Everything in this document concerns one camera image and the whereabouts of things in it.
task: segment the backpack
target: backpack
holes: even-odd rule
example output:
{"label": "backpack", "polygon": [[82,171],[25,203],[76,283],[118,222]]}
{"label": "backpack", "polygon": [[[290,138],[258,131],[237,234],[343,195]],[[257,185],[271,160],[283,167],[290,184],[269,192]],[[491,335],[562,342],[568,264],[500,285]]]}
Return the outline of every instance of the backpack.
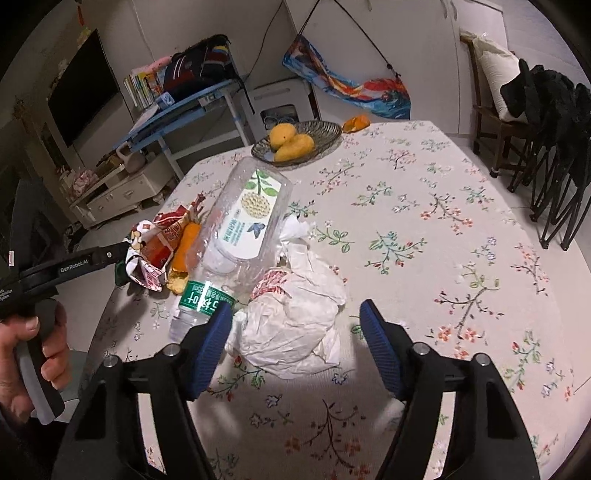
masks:
{"label": "backpack", "polygon": [[228,37],[214,35],[173,55],[164,73],[163,88],[179,102],[229,79],[238,80],[243,87],[230,57]]}

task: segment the bottle label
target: bottle label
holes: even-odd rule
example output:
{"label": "bottle label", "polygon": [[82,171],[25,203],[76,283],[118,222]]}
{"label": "bottle label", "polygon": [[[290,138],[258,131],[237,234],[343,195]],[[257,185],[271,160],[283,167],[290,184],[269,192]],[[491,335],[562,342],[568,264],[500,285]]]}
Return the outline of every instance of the bottle label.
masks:
{"label": "bottle label", "polygon": [[280,190],[281,183],[268,173],[252,173],[219,229],[226,252],[236,258],[258,257]]}
{"label": "bottle label", "polygon": [[227,293],[212,287],[210,281],[189,281],[178,305],[211,316],[221,301],[226,301],[231,306],[236,302]]}

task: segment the plastic bottle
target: plastic bottle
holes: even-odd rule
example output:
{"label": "plastic bottle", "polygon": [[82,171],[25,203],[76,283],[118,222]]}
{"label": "plastic bottle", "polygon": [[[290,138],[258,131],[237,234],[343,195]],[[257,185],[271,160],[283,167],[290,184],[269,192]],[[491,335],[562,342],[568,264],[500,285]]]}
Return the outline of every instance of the plastic bottle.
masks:
{"label": "plastic bottle", "polygon": [[234,305],[275,265],[279,227],[293,185],[268,163],[243,158],[232,169],[199,236],[187,252],[189,282],[170,338],[207,323],[219,301]]}

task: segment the white cabinet door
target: white cabinet door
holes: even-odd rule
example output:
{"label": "white cabinet door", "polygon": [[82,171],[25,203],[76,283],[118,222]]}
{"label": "white cabinet door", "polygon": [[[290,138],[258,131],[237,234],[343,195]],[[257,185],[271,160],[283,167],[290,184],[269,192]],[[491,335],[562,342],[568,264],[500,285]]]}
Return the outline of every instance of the white cabinet door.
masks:
{"label": "white cabinet door", "polygon": [[[285,0],[296,30],[314,1]],[[451,10],[446,0],[340,0],[402,77],[411,99],[411,118],[458,132],[459,78]],[[328,67],[358,82],[391,77],[386,63],[333,0],[321,0],[304,36]],[[323,119],[340,123],[361,109],[315,89]]]}
{"label": "white cabinet door", "polygon": [[[502,8],[487,0],[450,0],[450,12],[454,19],[454,32],[457,39],[457,62],[460,74],[460,128],[461,134],[472,134],[476,115],[472,105],[476,101],[474,79],[470,65],[467,45],[460,42],[460,30],[477,35],[486,34],[501,47],[507,48],[507,34]],[[480,73],[480,89],[484,99],[490,99],[486,77]]]}

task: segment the wall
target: wall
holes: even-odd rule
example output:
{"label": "wall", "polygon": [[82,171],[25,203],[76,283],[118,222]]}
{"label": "wall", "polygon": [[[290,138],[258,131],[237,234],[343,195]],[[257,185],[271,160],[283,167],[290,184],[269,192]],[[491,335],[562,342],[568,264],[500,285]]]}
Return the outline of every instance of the wall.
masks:
{"label": "wall", "polygon": [[[77,153],[86,167],[94,167],[133,125],[128,108],[133,111],[134,106],[121,81],[131,69],[182,51],[201,38],[223,32],[232,42],[232,54],[240,73],[245,74],[256,59],[263,33],[278,6],[278,1],[272,4],[268,0],[247,3],[229,0],[223,4],[212,0],[173,0],[166,4],[152,0],[135,0],[135,3],[131,0],[85,0],[83,15],[86,24],[91,30],[98,29],[107,60],[124,93],[93,119],[73,147],[66,148],[47,107],[46,85],[57,74],[59,61],[76,53],[80,27],[72,9],[70,21],[46,55],[45,65],[33,87],[31,105],[35,118],[39,123],[48,124],[60,149],[67,152],[66,158],[75,158]],[[261,53],[250,85],[258,86],[290,75],[281,66],[281,58],[295,32],[285,28],[286,25],[289,27],[287,13],[283,12],[269,30],[266,48]],[[201,125],[185,129],[180,136],[171,139],[172,149],[197,141],[210,122],[211,117]],[[220,124],[223,131],[232,126],[231,119],[222,120]]]}
{"label": "wall", "polygon": [[[214,33],[228,35],[239,71],[247,73],[279,4],[280,0],[135,0],[136,16],[131,0],[85,0],[83,13],[87,26],[98,29],[107,60],[124,91],[122,79],[131,69],[152,62],[154,57],[184,50]],[[62,141],[47,107],[46,97],[48,87],[58,72],[59,61],[70,59],[76,53],[76,38],[80,30],[74,0],[61,1],[37,25],[0,80],[0,128],[11,120],[15,97],[25,99],[36,129],[40,131],[47,123],[67,162],[74,168],[94,166],[129,131],[132,119],[128,107],[133,111],[132,100],[125,92],[109,102],[73,147],[66,147]],[[287,12],[282,8],[269,29],[261,57],[249,79],[251,87],[290,76],[290,72],[281,66],[281,58],[294,36]],[[171,148],[177,150],[197,141],[210,129],[212,118],[217,118],[215,115],[192,128],[183,129],[170,139]],[[224,115],[205,138],[228,131],[231,126],[231,119]],[[214,154],[235,146],[228,142],[207,153]],[[36,167],[39,167],[37,173],[55,192],[53,165],[41,168],[41,163],[48,158],[40,155],[36,148],[32,148],[31,152],[35,156]],[[187,157],[187,165],[190,167],[198,158],[202,157],[198,154]]]}
{"label": "wall", "polygon": [[566,42],[529,0],[493,1],[503,7],[509,49],[524,58],[530,68],[542,64],[565,74],[575,85],[581,82],[591,86]]}

